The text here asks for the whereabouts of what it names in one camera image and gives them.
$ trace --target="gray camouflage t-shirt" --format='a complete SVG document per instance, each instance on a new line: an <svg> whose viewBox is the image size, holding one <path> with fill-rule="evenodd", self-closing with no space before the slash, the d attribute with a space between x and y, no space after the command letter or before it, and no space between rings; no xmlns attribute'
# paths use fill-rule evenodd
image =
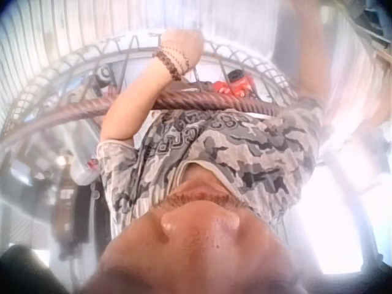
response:
<svg viewBox="0 0 392 294"><path fill-rule="evenodd" d="M97 147L112 220L121 231L197 163L272 223L298 202L314 170L321 119L320 104L310 98L271 119L235 110L163 111L139 149L116 140Z"/></svg>

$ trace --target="man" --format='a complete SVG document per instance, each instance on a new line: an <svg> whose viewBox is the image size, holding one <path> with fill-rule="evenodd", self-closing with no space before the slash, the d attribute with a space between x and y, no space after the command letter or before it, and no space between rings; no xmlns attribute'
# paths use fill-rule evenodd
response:
<svg viewBox="0 0 392 294"><path fill-rule="evenodd" d="M292 2L302 94L279 117L163 111L133 147L157 94L198 63L198 31L163 34L157 57L116 99L97 156L121 234L86 293L303 293L269 226L298 202L314 169L328 74L317 3Z"/></svg>

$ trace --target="bracelet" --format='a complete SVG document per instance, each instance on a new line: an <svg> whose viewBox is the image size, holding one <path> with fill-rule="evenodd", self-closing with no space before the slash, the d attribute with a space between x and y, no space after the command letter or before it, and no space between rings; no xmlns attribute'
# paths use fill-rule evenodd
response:
<svg viewBox="0 0 392 294"><path fill-rule="evenodd" d="M157 51L157 53L154 54L162 63L166 66L167 70L170 72L171 77L174 81L181 81L181 76L178 73L177 68L175 65L172 63L169 57L166 56L165 53L162 51Z"/></svg>

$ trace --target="thick rope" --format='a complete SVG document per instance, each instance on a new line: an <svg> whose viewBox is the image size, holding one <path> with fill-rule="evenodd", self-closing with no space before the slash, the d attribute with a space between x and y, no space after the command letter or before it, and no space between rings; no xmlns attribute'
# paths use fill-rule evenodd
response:
<svg viewBox="0 0 392 294"><path fill-rule="evenodd" d="M102 116L106 114L115 99L115 96L110 96L67 104L38 117L34 121L20 124L10 135L0 141L0 151L49 127L79 119ZM269 116L276 116L279 112L279 107L271 103L214 92L164 91L158 95L153 107L155 110L225 110L231 108Z"/></svg>

